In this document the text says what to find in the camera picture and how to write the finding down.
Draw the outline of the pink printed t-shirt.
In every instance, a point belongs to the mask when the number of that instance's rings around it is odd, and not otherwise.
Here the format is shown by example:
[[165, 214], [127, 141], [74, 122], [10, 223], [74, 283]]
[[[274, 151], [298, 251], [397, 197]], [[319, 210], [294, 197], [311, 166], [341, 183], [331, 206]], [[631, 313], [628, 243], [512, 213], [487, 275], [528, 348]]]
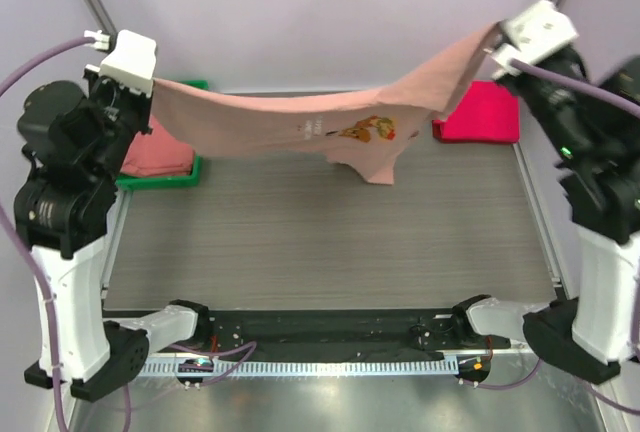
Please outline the pink printed t-shirt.
[[151, 113], [203, 157], [321, 154], [368, 183], [391, 185], [397, 158], [428, 123], [451, 115], [498, 35], [492, 23], [396, 82], [360, 91], [248, 97], [157, 79]]

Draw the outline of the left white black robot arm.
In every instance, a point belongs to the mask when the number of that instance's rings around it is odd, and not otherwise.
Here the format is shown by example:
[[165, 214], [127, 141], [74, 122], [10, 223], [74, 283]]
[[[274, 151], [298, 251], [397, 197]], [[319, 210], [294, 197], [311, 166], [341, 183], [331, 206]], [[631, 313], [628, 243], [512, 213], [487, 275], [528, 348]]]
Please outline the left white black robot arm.
[[151, 98], [95, 72], [87, 86], [55, 81], [25, 99], [17, 129], [30, 163], [14, 200], [21, 243], [41, 269], [42, 352], [24, 374], [96, 402], [128, 385], [147, 357], [173, 345], [198, 352], [212, 339], [204, 305], [175, 300], [144, 317], [102, 315], [99, 263], [116, 181], [134, 138], [149, 129]]

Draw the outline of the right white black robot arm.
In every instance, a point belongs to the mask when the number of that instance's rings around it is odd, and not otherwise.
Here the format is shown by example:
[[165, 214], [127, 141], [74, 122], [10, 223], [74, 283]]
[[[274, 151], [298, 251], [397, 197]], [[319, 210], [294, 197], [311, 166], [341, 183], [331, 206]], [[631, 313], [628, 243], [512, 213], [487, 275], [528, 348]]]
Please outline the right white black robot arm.
[[499, 84], [522, 99], [558, 154], [560, 186], [581, 242], [576, 297], [545, 304], [488, 295], [451, 310], [460, 346], [500, 337], [588, 383], [615, 378], [639, 346], [639, 60], [590, 83], [564, 47], [540, 62], [514, 61]]

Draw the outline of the salmon folded t-shirt in bin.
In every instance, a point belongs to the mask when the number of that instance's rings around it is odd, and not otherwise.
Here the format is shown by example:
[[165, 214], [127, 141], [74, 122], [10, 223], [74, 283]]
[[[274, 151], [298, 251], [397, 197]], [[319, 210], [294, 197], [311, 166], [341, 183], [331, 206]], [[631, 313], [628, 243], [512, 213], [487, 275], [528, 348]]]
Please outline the salmon folded t-shirt in bin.
[[186, 176], [192, 171], [194, 149], [174, 138], [152, 116], [150, 134], [137, 134], [127, 152], [121, 173], [136, 178]]

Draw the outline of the green plastic bin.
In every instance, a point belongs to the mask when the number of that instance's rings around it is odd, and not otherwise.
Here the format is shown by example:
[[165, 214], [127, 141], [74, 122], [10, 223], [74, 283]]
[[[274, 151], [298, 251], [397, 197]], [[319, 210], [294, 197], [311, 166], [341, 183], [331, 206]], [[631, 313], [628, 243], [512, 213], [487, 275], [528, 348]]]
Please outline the green plastic bin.
[[136, 178], [120, 173], [116, 184], [120, 189], [129, 191], [194, 187], [200, 181], [201, 165], [202, 159], [195, 153], [194, 165], [189, 175]]

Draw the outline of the magenta folded t-shirt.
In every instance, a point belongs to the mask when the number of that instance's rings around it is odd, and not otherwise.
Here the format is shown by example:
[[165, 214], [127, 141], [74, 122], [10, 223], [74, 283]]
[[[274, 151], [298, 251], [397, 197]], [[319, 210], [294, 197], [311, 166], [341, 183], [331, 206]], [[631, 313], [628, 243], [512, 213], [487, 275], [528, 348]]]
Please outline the magenta folded t-shirt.
[[442, 143], [512, 145], [520, 139], [518, 99], [494, 82], [474, 81], [454, 112], [432, 122]]

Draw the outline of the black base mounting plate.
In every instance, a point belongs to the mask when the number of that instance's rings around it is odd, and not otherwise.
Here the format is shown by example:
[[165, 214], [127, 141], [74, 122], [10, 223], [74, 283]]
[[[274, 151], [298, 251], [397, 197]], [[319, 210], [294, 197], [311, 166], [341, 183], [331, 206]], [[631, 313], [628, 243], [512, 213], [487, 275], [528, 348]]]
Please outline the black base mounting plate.
[[503, 337], [465, 335], [449, 309], [218, 310], [209, 318], [209, 328], [179, 345], [209, 351], [231, 350], [251, 341], [261, 347], [395, 342], [428, 351], [511, 347]]

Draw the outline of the aluminium extrusion rail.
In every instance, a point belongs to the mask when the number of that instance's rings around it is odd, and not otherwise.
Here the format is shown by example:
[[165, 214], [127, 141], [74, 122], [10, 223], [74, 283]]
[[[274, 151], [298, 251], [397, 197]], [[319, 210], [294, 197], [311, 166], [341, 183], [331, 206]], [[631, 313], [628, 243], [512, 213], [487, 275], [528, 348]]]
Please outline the aluminium extrusion rail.
[[493, 354], [517, 349], [526, 350], [526, 343], [508, 339], [511, 347], [506, 350], [495, 350], [491, 346], [479, 349], [454, 349], [428, 351], [423, 346], [402, 345], [400, 343], [365, 343], [365, 344], [290, 344], [276, 346], [268, 344], [257, 348], [250, 359], [254, 362], [292, 362], [292, 363], [349, 363], [349, 362], [402, 362], [435, 360], [444, 353], [471, 353], [479, 351], [485, 355], [488, 349]]

